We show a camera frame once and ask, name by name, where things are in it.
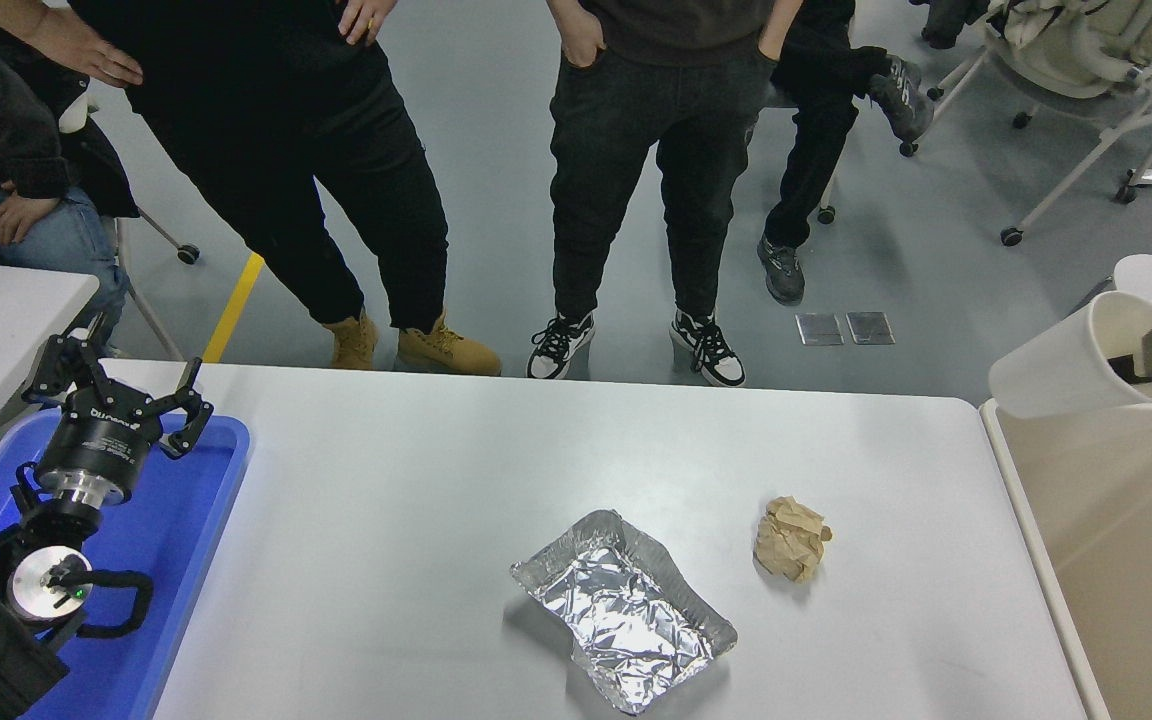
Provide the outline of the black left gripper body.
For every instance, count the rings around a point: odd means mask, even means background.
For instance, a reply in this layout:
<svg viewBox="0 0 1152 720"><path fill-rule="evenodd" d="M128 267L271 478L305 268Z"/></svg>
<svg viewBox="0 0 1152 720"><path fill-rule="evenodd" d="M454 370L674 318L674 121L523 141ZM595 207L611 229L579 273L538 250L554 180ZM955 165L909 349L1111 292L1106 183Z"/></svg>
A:
<svg viewBox="0 0 1152 720"><path fill-rule="evenodd" d="M151 397L141 389L115 386L74 389L61 404L61 418L36 464L41 488L56 488L67 475L96 475L118 488L136 488L151 445L162 435L159 416L147 414Z"/></svg>

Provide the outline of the person's left hand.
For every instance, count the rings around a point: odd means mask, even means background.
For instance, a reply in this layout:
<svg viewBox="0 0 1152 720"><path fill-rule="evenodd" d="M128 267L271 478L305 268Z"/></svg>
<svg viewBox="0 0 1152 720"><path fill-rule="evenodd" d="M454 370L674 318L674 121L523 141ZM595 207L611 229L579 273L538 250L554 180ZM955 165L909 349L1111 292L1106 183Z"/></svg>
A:
<svg viewBox="0 0 1152 720"><path fill-rule="evenodd" d="M781 58L781 51L785 45L788 31L790 31L791 23L796 17L797 9L799 5L797 3L776 3L773 6L772 13L763 26L758 40L759 53L773 61Z"/></svg>
<svg viewBox="0 0 1152 720"><path fill-rule="evenodd" d="M338 1L338 33L349 45L371 46L378 40L385 20L396 8L394 0Z"/></svg>

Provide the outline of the person's right hand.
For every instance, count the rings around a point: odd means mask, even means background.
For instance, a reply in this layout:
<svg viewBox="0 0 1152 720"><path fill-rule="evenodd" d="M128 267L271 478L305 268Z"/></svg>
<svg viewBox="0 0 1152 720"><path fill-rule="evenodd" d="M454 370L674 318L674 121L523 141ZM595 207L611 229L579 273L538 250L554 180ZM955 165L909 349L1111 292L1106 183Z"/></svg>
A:
<svg viewBox="0 0 1152 720"><path fill-rule="evenodd" d="M45 6L28 44L56 65L111 88L141 86L145 81L136 59L106 41L69 9Z"/></svg>
<svg viewBox="0 0 1152 720"><path fill-rule="evenodd" d="M556 10L556 23L566 59L571 61L573 67L593 67L605 50L599 18L579 3L573 3Z"/></svg>

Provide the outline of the person's hand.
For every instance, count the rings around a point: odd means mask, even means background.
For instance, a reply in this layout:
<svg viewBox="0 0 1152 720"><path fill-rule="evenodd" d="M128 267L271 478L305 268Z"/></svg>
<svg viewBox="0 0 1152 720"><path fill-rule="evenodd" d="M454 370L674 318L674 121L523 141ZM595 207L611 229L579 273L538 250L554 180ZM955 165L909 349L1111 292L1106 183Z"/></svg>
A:
<svg viewBox="0 0 1152 720"><path fill-rule="evenodd" d="M36 223L58 209L60 199L31 199L12 191L0 202L0 245L14 245L26 240Z"/></svg>

